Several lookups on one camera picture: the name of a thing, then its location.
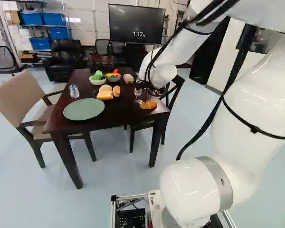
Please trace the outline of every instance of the black chair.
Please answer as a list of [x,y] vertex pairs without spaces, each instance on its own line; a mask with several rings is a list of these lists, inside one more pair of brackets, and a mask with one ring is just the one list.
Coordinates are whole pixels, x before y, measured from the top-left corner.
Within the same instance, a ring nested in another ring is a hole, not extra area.
[[[176,77],[172,80],[172,82],[175,84],[175,86],[169,90],[170,87],[170,83],[168,83],[165,87],[165,92],[161,95],[160,99],[162,100],[163,98],[166,98],[166,105],[167,107],[172,110],[173,105],[175,103],[175,100],[177,98],[177,95],[179,94],[182,85],[185,82],[185,79],[183,79],[181,76],[176,75]],[[171,101],[169,102],[169,94],[171,94],[174,91],[173,97],[171,99]],[[142,129],[146,129],[146,128],[150,128],[150,127],[154,127],[154,121],[150,121],[150,122],[141,122],[139,124],[136,125],[130,125],[130,153],[133,152],[133,146],[134,146],[134,137],[135,137],[135,132],[142,130]],[[161,137],[161,143],[162,145],[165,144],[165,133],[166,133],[166,127],[167,127],[167,123],[165,126],[165,131],[162,134]]]
[[98,56],[109,56],[111,41],[109,39],[97,39],[95,41],[95,55]]
[[117,65],[120,65],[121,61],[126,65],[124,47],[125,43],[111,41],[111,54],[114,56]]
[[80,40],[53,39],[51,51],[52,58],[43,60],[44,68],[51,82],[67,82],[75,69],[87,68]]
[[27,68],[27,64],[19,66],[16,59],[7,46],[0,46],[0,74],[12,74],[21,72],[23,69]]

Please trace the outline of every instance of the chair backrest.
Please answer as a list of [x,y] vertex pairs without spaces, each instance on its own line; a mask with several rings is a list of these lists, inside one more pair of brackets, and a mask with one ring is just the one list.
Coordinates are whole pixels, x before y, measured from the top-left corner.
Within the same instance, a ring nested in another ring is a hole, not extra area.
[[113,56],[89,56],[89,61],[93,63],[94,68],[113,67]]
[[79,61],[82,59],[81,43],[78,39],[53,39],[51,50],[54,60]]
[[0,84],[0,112],[14,127],[18,127],[44,95],[30,69],[26,69]]
[[109,39],[97,39],[95,41],[95,48],[96,48],[97,55],[100,55],[100,56],[109,55],[110,54],[109,46],[110,46]]
[[124,52],[124,43],[111,41],[112,54],[121,54]]
[[176,75],[175,78],[173,78],[172,82],[175,84],[175,86],[169,90],[169,86],[170,86],[170,83],[167,84],[167,87],[166,87],[166,92],[164,92],[162,94],[162,96],[160,97],[160,99],[163,99],[165,98],[167,95],[171,94],[173,91],[174,94],[172,96],[172,99],[169,101],[167,101],[167,107],[172,110],[173,106],[174,106],[174,103],[175,103],[175,100],[177,98],[177,95],[179,94],[180,90],[181,90],[181,87],[182,85],[184,84],[185,82],[185,79],[183,79],[181,76],[179,75]]
[[10,71],[17,67],[15,57],[7,46],[0,46],[0,72]]

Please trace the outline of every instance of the television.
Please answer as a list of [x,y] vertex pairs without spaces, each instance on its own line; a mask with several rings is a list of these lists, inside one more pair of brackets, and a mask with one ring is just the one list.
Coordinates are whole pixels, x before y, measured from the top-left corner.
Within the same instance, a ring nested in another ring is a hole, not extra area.
[[109,4],[110,37],[125,43],[162,43],[165,9]]

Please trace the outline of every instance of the bread roll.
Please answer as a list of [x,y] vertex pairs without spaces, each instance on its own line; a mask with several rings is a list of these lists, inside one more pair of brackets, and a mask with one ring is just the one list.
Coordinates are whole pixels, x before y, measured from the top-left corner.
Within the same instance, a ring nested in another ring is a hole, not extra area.
[[102,85],[102,86],[99,88],[99,91],[105,91],[105,90],[112,91],[112,86],[110,86],[110,85]]
[[130,75],[130,74],[125,74],[125,75],[123,76],[123,79],[124,79],[124,81],[126,82],[126,84],[128,84],[128,83],[133,83],[133,82],[134,82],[134,78],[133,78],[133,76]]
[[146,103],[141,103],[140,107],[142,109],[154,109],[157,106],[157,101],[146,101]]
[[114,86],[114,88],[113,88],[113,95],[115,97],[119,97],[120,96],[120,87],[119,86]]

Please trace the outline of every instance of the bread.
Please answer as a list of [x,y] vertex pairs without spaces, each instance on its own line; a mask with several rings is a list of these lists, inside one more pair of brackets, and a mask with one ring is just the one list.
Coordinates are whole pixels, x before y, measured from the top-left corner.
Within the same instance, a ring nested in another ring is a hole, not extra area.
[[103,90],[103,91],[99,90],[96,98],[101,99],[101,100],[112,100],[113,99],[112,91],[111,90]]
[[126,84],[128,84],[128,83],[133,83],[133,82],[134,82],[134,78],[133,78],[133,76],[130,75],[130,74],[125,74],[125,75],[123,76],[123,79],[124,79],[124,81],[126,82]]
[[157,107],[157,101],[146,101],[146,103],[141,103],[140,107],[142,109],[154,109]]
[[102,86],[99,88],[99,91],[105,91],[105,90],[112,91],[112,86],[110,86],[110,85],[102,85]]
[[114,86],[114,88],[113,88],[113,95],[115,97],[119,97],[120,96],[120,87],[119,86]]

